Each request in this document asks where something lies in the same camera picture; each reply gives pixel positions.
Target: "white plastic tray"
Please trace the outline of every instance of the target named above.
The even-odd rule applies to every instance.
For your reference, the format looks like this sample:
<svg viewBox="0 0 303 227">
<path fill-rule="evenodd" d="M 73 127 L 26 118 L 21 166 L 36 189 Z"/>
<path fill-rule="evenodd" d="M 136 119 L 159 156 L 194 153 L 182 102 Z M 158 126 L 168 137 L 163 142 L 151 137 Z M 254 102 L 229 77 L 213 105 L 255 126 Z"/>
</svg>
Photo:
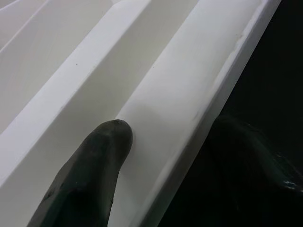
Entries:
<svg viewBox="0 0 303 227">
<path fill-rule="evenodd" d="M 109 226 L 157 226 L 278 4 L 114 4 L 0 135 L 1 225 L 26 226 L 86 135 L 117 117 L 134 142 Z"/>
</svg>

